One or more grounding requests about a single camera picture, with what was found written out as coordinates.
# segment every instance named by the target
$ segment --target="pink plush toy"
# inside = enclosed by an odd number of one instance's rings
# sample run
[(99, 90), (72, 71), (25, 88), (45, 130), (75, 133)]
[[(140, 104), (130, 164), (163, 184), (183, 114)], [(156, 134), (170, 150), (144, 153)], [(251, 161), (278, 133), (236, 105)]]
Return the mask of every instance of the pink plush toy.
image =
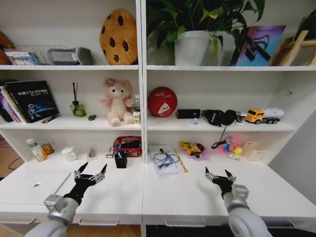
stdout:
[(100, 100), (100, 103), (110, 109), (108, 113), (110, 126), (119, 126), (121, 120), (124, 120), (126, 124), (133, 123), (133, 115), (127, 110), (134, 105), (134, 101), (129, 98), (132, 94), (130, 82), (105, 79), (103, 91), (108, 98)]

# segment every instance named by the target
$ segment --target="wooden floor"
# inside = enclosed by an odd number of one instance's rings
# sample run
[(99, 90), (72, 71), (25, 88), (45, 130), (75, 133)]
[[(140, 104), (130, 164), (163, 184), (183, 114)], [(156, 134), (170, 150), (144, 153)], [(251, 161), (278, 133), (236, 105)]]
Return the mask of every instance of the wooden floor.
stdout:
[[(11, 172), (9, 165), (19, 156), (15, 151), (0, 137), (0, 177), (5, 177)], [(18, 168), (23, 164), (22, 159), (15, 161), (10, 167)], [(0, 225), (0, 237), (21, 237), (8, 228)], [(67, 237), (140, 237), (140, 226), (119, 225), (117, 227), (82, 227), (71, 225), (67, 232)]]

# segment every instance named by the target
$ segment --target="potted plant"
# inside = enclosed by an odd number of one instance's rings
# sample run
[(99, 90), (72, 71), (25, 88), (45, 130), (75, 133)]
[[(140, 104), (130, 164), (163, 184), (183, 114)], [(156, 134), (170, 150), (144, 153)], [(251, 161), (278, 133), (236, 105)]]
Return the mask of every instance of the potted plant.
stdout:
[(245, 11), (263, 15), (265, 0), (148, 0), (147, 16), (152, 18), (147, 36), (158, 30), (157, 48), (165, 41), (175, 47), (175, 65), (200, 66), (207, 47), (213, 45), (217, 57), (218, 44), (223, 50), (226, 32), (234, 37), (235, 45), (246, 34)]

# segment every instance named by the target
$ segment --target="reed diffuser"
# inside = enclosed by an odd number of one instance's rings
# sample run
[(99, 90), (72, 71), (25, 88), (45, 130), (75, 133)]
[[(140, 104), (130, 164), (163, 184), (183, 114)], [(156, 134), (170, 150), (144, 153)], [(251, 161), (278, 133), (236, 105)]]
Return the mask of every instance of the reed diffuser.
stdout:
[(84, 105), (79, 104), (79, 101), (77, 100), (77, 93), (78, 93), (78, 82), (75, 86), (75, 83), (73, 82), (73, 89), (74, 89), (74, 101), (73, 104), (70, 105), (70, 109), (73, 112), (74, 116), (83, 117), (86, 116)]

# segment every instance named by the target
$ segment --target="robotic hand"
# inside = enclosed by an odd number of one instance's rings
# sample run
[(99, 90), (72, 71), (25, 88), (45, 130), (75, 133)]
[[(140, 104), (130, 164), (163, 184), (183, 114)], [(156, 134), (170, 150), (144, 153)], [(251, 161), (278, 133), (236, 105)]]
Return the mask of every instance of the robotic hand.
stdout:
[(247, 204), (249, 194), (244, 185), (234, 184), (236, 177), (225, 170), (227, 177), (217, 176), (205, 168), (205, 177), (217, 184), (228, 211), (228, 223), (236, 237), (271, 237), (264, 221)]
[(75, 171), (75, 186), (70, 193), (62, 196), (50, 195), (44, 201), (49, 221), (42, 222), (30, 230), (25, 237), (66, 237), (68, 226), (73, 222), (76, 209), (81, 204), (84, 192), (105, 178), (107, 164), (96, 175), (81, 174), (88, 162)]

